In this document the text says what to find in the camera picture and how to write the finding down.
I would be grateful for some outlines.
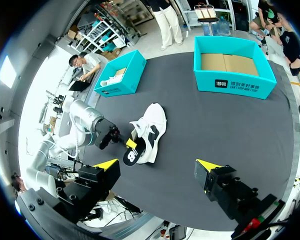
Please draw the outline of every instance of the laptop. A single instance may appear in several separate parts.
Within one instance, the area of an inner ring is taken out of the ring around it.
[[[85,82],[85,81],[73,81],[72,83],[70,83],[68,90],[74,92],[82,92],[87,87],[89,87],[90,84],[91,84],[90,82]]]

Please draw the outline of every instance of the logo on box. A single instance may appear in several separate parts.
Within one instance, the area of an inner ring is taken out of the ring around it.
[[[222,89],[226,89],[228,87],[228,80],[220,80],[220,79],[216,79],[214,86],[216,88],[222,88]]]

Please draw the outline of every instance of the beige pants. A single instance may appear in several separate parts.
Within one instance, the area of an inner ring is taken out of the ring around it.
[[[166,9],[160,7],[160,11],[154,11],[153,14],[161,31],[162,45],[172,45],[172,36],[169,25],[172,27],[175,42],[181,43],[183,37],[179,26],[178,16],[173,7],[169,6]]]

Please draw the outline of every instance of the cardboard insert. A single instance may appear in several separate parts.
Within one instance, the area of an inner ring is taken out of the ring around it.
[[[122,69],[120,69],[120,70],[118,70],[118,71],[116,71],[116,73],[115,73],[115,76],[117,76],[117,75],[121,75],[121,74],[125,74],[125,72],[126,72],[126,67],[125,68],[122,68]]]
[[[238,55],[202,53],[201,70],[222,71],[259,76],[254,60]]]

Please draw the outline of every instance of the white pants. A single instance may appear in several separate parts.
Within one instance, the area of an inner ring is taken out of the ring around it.
[[[175,42],[181,43],[183,38],[178,16],[173,7],[169,6],[166,9],[162,9],[160,7],[160,11],[154,11],[153,14],[161,31],[162,45],[170,46],[172,44],[172,36],[169,25],[172,27]]]
[[[298,76],[292,76],[290,67],[287,64],[287,61],[285,60],[285,54],[284,54],[284,46],[279,45],[274,39],[272,39],[270,36],[265,37],[266,45],[268,47],[268,54],[269,54],[269,60],[281,65],[290,82],[299,82]]]

